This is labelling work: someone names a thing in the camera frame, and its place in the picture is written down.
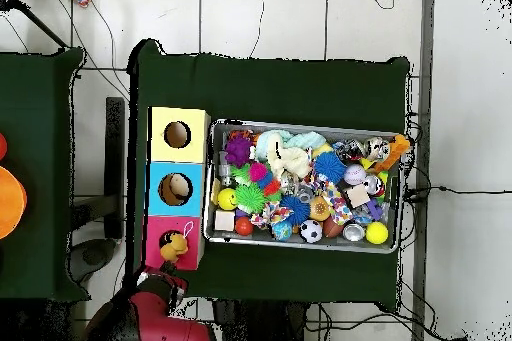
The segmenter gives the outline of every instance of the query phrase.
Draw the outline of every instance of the yellow smiley ball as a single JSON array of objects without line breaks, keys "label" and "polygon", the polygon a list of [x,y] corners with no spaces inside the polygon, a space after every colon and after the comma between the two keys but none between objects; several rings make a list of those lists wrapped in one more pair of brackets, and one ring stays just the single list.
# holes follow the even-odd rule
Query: yellow smiley ball
[{"label": "yellow smiley ball", "polygon": [[388,239],[388,229],[382,222],[372,222],[366,228],[366,239],[372,244],[382,244]]},{"label": "yellow smiley ball", "polygon": [[233,188],[224,188],[218,195],[219,206],[223,210],[233,210],[236,207],[236,195]]}]

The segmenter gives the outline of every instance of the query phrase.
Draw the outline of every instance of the stacked boxes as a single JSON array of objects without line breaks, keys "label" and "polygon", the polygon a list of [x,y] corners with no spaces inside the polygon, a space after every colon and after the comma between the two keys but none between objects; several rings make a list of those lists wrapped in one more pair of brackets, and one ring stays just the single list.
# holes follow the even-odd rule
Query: stacked boxes
[{"label": "stacked boxes", "polygon": [[164,263],[160,238],[168,231],[179,231],[186,234],[188,251],[179,257],[176,267],[195,270],[204,251],[201,218],[210,117],[198,109],[151,107],[148,112],[146,265],[160,268]]}]

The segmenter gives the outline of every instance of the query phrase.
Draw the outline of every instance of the white plush toy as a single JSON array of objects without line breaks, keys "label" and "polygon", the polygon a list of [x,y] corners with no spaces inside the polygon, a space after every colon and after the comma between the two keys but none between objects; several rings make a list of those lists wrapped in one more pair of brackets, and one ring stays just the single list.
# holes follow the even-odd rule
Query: white plush toy
[{"label": "white plush toy", "polygon": [[278,133],[272,133],[268,137],[267,159],[279,182],[285,169],[299,178],[304,178],[311,172],[308,153],[297,147],[284,148],[283,139]]}]

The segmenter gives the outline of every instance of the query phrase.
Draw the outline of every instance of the blue box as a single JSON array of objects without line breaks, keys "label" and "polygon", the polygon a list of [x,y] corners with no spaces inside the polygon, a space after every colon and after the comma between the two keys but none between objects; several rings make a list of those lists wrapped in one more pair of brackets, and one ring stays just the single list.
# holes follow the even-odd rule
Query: blue box
[{"label": "blue box", "polygon": [[[185,175],[192,183],[192,195],[182,205],[169,206],[158,194],[160,181],[171,173]],[[149,208],[150,216],[196,216],[202,214],[204,165],[197,163],[151,162],[149,165]]]}]

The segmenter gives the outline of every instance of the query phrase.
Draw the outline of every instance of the green fabric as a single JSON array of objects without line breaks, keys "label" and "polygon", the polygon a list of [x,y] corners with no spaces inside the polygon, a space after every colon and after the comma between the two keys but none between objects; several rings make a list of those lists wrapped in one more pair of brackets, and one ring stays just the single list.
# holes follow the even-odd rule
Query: green fabric
[{"label": "green fabric", "polygon": [[0,240],[0,298],[81,300],[67,273],[70,230],[69,93],[82,49],[54,55],[0,53],[0,165],[25,187],[27,208]]},{"label": "green fabric", "polygon": [[[156,42],[138,62],[135,268],[140,265],[148,106],[198,108],[232,118],[392,132],[404,131],[409,63],[239,60],[161,55]],[[181,272],[190,296],[301,301],[396,301],[397,253],[314,251],[207,243],[199,269]]]}]

